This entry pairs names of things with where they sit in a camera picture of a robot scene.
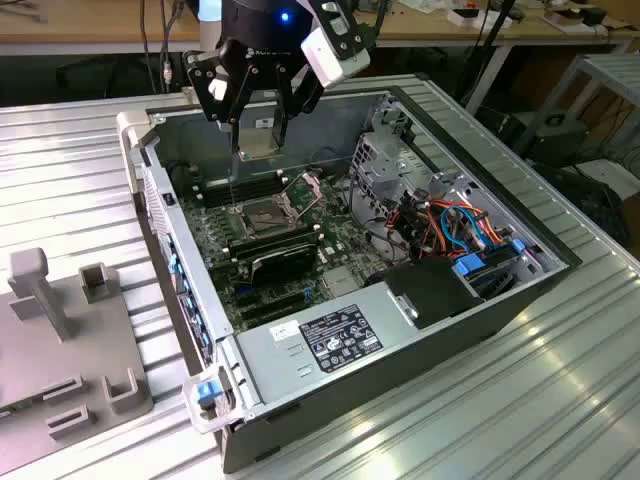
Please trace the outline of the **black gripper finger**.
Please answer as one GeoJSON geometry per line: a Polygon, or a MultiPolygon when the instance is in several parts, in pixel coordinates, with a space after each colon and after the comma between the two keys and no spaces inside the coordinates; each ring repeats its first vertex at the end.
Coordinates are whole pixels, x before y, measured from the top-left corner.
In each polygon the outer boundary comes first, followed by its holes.
{"type": "Polygon", "coordinates": [[[256,67],[226,50],[190,50],[183,61],[206,119],[227,128],[231,152],[237,154],[240,117],[254,91],[256,67]]]}
{"type": "Polygon", "coordinates": [[[301,83],[293,89],[289,71],[276,66],[277,106],[274,113],[272,138],[278,148],[285,144],[288,123],[299,114],[310,114],[323,94],[323,86],[312,70],[307,70],[301,83]]]}

